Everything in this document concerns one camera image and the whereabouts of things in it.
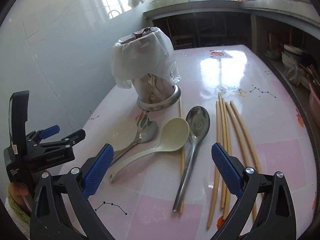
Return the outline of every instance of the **white tiled wall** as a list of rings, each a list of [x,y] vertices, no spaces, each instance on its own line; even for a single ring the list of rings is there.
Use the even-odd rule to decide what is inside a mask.
[[[26,132],[58,124],[60,139],[80,129],[115,85],[112,45],[148,25],[151,1],[131,9],[128,0],[17,0],[0,27],[0,151],[17,91],[30,90]],[[8,183],[1,157],[2,199]]]

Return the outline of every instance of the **spoon handle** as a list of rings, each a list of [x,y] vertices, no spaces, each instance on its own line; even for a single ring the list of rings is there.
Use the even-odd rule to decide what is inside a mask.
[[[187,159],[187,165],[184,167],[183,174],[181,177],[180,185],[178,188],[177,196],[173,204],[173,212],[178,212],[179,207],[181,205],[181,202],[183,200],[183,197],[186,193],[187,186],[191,177],[191,173],[193,170],[193,167],[195,166],[196,157],[199,151],[200,143],[193,143],[190,144],[190,149],[188,153],[188,159]]]
[[[145,150],[143,152],[140,152],[140,153],[137,153],[131,157],[129,157],[128,159],[125,159],[124,161],[118,163],[118,165],[116,165],[113,170],[111,171],[111,174],[110,174],[110,177],[109,177],[109,180],[110,182],[113,182],[113,179],[114,177],[116,176],[116,174],[121,171],[124,167],[128,166],[130,163],[148,155],[148,154],[151,154],[151,153],[155,153],[155,152],[159,152],[160,150],[158,150],[157,147],[154,147],[154,148],[151,148],[151,149],[148,149],[148,150]]]
[[[127,150],[129,150],[131,147],[135,146],[137,143],[138,142],[136,140],[134,140],[126,148],[124,148],[122,150],[115,151],[111,165],[114,164],[116,160],[118,160],[123,154],[125,154],[127,152]]]

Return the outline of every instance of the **black device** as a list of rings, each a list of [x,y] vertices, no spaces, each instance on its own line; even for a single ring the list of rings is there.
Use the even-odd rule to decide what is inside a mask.
[[[85,131],[80,129],[60,141],[40,143],[59,133],[60,128],[55,125],[26,135],[28,101],[29,91],[13,93],[10,97],[10,146],[4,150],[4,162],[10,182],[21,182],[27,186],[29,194],[25,202],[31,210],[41,171],[74,160],[72,146],[85,138]]]
[[[73,168],[68,174],[59,176],[44,173],[31,214],[31,240],[47,236],[58,240],[114,240],[87,200],[96,192],[112,159],[113,149],[106,144],[96,157],[88,159],[81,168]],[[212,146],[212,159],[229,191],[238,200],[211,240],[296,239],[293,202],[282,172],[272,176],[259,174],[251,167],[245,168],[236,157],[228,156],[219,143]],[[73,229],[61,193],[68,194],[86,236]],[[264,196],[256,220],[251,231],[240,236],[258,193],[264,193]]]

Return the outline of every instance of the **silver screw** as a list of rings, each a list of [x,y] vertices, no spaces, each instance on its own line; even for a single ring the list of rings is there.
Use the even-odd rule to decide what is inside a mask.
[[[78,168],[73,168],[71,170],[71,174],[78,174],[79,173],[79,169]]]
[[[47,178],[48,176],[49,176],[49,173],[47,173],[47,172],[44,172],[44,173],[42,173],[42,175],[41,175],[41,177],[42,177],[43,179]]]
[[[247,168],[245,169],[245,171],[246,171],[247,173],[249,173],[249,174],[254,173],[254,169],[251,168],[251,167],[247,167]]]
[[[279,178],[283,178],[284,175],[283,175],[283,173],[282,173],[281,171],[278,171],[278,172],[277,172],[277,176],[278,176]]]

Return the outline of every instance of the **container covered with plastic bag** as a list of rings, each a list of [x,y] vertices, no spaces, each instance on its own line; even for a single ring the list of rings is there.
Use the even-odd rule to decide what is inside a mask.
[[[117,86],[135,87],[143,110],[160,110],[180,97],[180,81],[170,39],[157,27],[119,39],[113,46],[111,72]]]

